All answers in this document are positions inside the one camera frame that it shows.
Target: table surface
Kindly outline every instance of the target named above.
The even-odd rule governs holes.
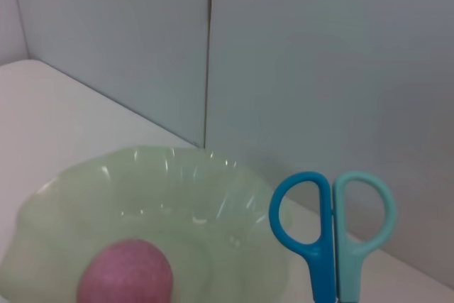
[[[58,172],[133,145],[188,147],[165,129],[47,65],[27,60],[0,67],[0,258],[16,212]],[[319,233],[319,217],[291,203],[289,232],[302,241]],[[291,255],[281,303],[312,302],[306,263]],[[382,251],[362,271],[362,302],[454,302],[454,291]]]

